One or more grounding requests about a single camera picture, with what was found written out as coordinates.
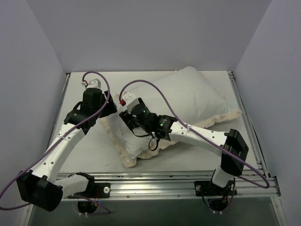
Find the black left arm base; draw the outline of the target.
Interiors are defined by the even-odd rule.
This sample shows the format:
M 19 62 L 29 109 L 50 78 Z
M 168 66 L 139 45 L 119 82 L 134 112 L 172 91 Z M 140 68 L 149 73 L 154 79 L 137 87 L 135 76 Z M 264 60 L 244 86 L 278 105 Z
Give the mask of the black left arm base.
M 77 202 L 77 211 L 79 215 L 109 215 L 112 212 L 105 206 L 100 205 L 102 198 L 109 198 L 111 192 L 111 184 L 107 182 L 96 183 L 95 178 L 87 173 L 78 172 L 71 174 L 68 177 L 82 176 L 88 180 L 85 191 L 77 192 L 70 195 L 68 198 L 81 198 L 85 201 Z

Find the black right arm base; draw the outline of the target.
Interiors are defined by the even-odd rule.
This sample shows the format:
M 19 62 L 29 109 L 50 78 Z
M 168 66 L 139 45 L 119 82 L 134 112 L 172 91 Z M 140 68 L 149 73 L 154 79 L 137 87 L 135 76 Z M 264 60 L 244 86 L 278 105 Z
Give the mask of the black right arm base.
M 201 197 L 203 203 L 213 213 L 222 214 L 237 195 L 236 180 L 228 181 L 224 188 L 212 183 L 210 180 L 195 181 L 195 195 Z

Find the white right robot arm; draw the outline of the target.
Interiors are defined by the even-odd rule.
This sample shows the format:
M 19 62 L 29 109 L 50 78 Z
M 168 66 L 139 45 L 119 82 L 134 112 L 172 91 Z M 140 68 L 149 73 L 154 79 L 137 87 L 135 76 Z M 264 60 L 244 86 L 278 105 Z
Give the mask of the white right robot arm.
M 242 175 L 244 162 L 249 148 L 239 131 L 218 132 L 181 123 L 168 115 L 151 113 L 139 97 L 124 97 L 121 105 L 126 110 L 119 116 L 130 130 L 140 128 L 146 137 L 155 140 L 155 146 L 161 140 L 183 142 L 202 147 L 221 158 L 220 166 L 214 171 L 209 189 L 214 194 L 220 194 L 233 176 Z

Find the grey and cream pillowcase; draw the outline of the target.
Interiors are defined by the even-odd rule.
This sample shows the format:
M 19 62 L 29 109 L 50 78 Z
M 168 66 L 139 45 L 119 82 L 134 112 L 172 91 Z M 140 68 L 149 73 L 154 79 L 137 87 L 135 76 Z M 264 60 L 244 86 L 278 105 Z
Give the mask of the grey and cream pillowcase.
M 173 116 L 201 128 L 208 128 L 215 123 L 231 121 L 241 116 L 242 111 L 232 106 L 207 81 L 202 73 L 193 67 L 172 72 L 162 78 L 152 80 L 159 88 L 156 91 L 149 84 L 141 83 L 135 88 L 128 88 L 132 94 L 141 97 L 148 109 L 157 115 Z M 136 137 L 119 117 L 125 110 L 117 106 L 117 113 L 105 117 L 101 124 L 109 133 L 126 168 L 136 165 L 137 159 L 150 159 L 160 150 L 174 145 L 174 142 L 161 140 L 157 150 L 156 142 L 150 137 Z M 144 135 L 142 129 L 134 129 L 136 135 Z

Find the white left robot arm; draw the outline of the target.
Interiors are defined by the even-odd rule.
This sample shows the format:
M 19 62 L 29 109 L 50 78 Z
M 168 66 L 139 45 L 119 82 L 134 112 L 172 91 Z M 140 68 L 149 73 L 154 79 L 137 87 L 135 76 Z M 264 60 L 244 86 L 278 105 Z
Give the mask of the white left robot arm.
M 97 119 L 116 113 L 110 92 L 99 88 L 87 88 L 82 101 L 66 115 L 58 135 L 43 158 L 16 180 L 22 200 L 49 212 L 65 197 L 96 193 L 95 178 L 78 172 L 66 179 L 57 175 L 76 144 L 96 124 Z

